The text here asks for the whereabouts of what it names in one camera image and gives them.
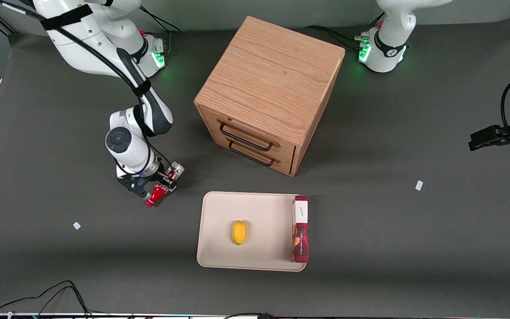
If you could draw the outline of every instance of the wooden cabinet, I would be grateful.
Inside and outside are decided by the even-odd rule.
[[[194,104],[215,143],[294,176],[344,54],[248,16]]]

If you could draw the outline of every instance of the gray wall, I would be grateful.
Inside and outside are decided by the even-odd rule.
[[[183,30],[237,29],[247,15],[284,27],[356,26],[381,13],[374,0],[143,0],[143,5]],[[496,22],[510,18],[510,0],[455,0],[416,14],[419,24]],[[0,15],[19,32],[45,34],[31,18],[1,6]],[[139,10],[130,18],[142,30],[161,31]]]

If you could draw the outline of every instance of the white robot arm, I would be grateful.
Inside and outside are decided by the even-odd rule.
[[[112,113],[105,138],[109,153],[116,159],[118,181],[130,189],[133,183],[121,180],[166,178],[164,166],[147,140],[167,133],[173,123],[172,113],[147,79],[148,74],[153,75],[164,66],[164,45],[161,39],[141,34],[125,18],[139,8],[140,0],[34,0],[38,14],[0,2],[41,20],[70,66],[86,73],[122,78],[132,88],[139,104]],[[145,199],[150,196],[143,188],[130,190]]]
[[[450,2],[452,0],[377,0],[386,18],[381,28],[375,26],[362,33],[362,36],[372,40],[360,53],[358,61],[376,72],[393,70],[401,62],[406,41],[417,25],[413,10],[433,8]]]

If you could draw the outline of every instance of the green led light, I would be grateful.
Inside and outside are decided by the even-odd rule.
[[[365,62],[365,61],[367,61],[367,57],[369,56],[369,53],[371,52],[371,45],[367,44],[367,46],[365,48],[363,48],[362,51],[364,51],[364,52],[360,53],[359,60],[362,62]]]
[[[402,49],[401,57],[398,58],[399,62],[401,62],[402,61],[402,57],[405,56],[405,50],[406,50],[406,45]]]
[[[158,68],[164,67],[164,54],[158,52],[151,52],[152,58]]]

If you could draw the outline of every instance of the cabinet top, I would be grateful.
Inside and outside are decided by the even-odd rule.
[[[345,50],[248,16],[196,104],[300,145]]]

